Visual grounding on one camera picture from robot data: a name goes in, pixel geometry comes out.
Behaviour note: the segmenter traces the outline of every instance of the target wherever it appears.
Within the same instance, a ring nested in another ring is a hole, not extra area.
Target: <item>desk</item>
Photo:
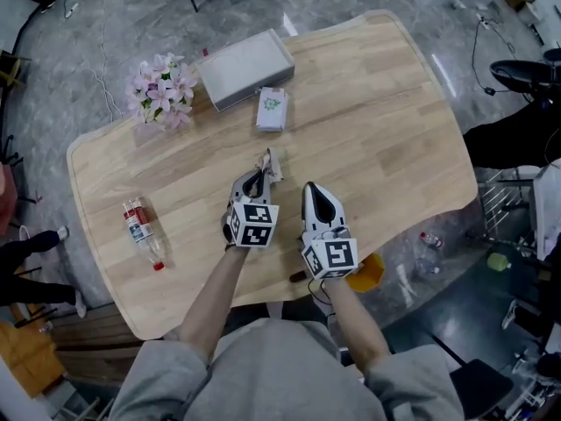
[[[268,146],[285,180],[272,245],[248,256],[234,305],[296,299],[306,282],[295,239],[302,187],[316,181],[343,203],[359,259],[410,226],[461,209],[477,184],[460,130],[435,76],[401,23],[371,11],[341,25],[284,39],[295,77],[287,130],[255,129],[257,96],[216,112],[195,89],[191,126],[141,147],[133,122],[85,134],[67,161],[75,201],[103,279],[131,330],[153,339],[176,327],[224,250],[219,224],[234,180]],[[122,202],[143,196],[165,236],[167,267],[137,256]]]

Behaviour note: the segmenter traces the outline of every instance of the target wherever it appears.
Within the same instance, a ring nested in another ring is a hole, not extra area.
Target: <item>transparent bottle on floor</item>
[[[138,251],[152,263],[154,271],[160,271],[164,268],[163,251],[150,223],[148,223],[148,218],[140,199],[130,199],[123,203],[123,206],[124,219]]]
[[[421,232],[421,240],[428,246],[433,246],[435,248],[441,248],[443,245],[443,241],[441,239],[428,232]]]
[[[47,321],[44,325],[39,328],[40,333],[49,333],[53,330],[53,323]]]

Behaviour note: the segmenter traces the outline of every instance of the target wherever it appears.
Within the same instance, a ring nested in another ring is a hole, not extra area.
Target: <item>flower bouquet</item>
[[[152,64],[143,61],[133,70],[126,88],[132,117],[146,131],[174,129],[191,121],[191,99],[196,79],[182,56],[156,54]]]

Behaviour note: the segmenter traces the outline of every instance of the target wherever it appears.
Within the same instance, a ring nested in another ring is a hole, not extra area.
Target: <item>pink flower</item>
[[[173,53],[168,53],[166,55],[166,61],[167,64],[179,64],[179,61],[181,61],[185,56],[175,56]]]
[[[154,56],[154,64],[152,67],[153,71],[158,75],[164,75],[169,73],[169,61],[166,56],[160,56],[156,54]]]
[[[150,82],[155,82],[158,78],[160,78],[160,76],[156,75],[152,67],[150,67],[150,65],[146,61],[142,61],[140,63],[139,79],[142,80],[142,82],[147,82],[149,84]]]
[[[148,90],[148,86],[150,85],[150,81],[146,80],[144,76],[135,76],[132,80],[132,84],[134,85],[135,89],[142,90],[146,92]]]
[[[140,104],[146,100],[146,92],[142,89],[138,89],[136,86],[128,85],[124,93],[129,98],[129,106],[131,106],[131,104]]]
[[[159,80],[158,90],[148,90],[146,93],[151,99],[152,104],[150,105],[150,110],[155,112],[157,109],[161,108],[164,112],[169,112],[170,109],[170,98],[174,98],[177,94],[177,90],[170,89],[171,82],[169,80]]]
[[[172,68],[172,89],[177,90],[179,96],[186,98],[193,98],[193,90],[191,89],[196,85],[196,79],[191,75],[188,66],[181,64],[181,70]]]
[[[136,108],[131,108],[131,117],[137,123],[146,123],[146,110],[140,105]]]
[[[167,114],[167,121],[169,122],[169,127],[172,129],[177,128],[181,123],[185,125],[191,121],[189,114],[191,112],[191,107],[186,104],[177,103],[172,104],[172,107]]]

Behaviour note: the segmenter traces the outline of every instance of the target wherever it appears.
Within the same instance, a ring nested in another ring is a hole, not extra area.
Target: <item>forearm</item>
[[[180,341],[212,357],[249,248],[231,247],[212,270],[180,327]]]
[[[327,280],[324,285],[351,357],[364,374],[390,354],[386,339],[345,279]]]

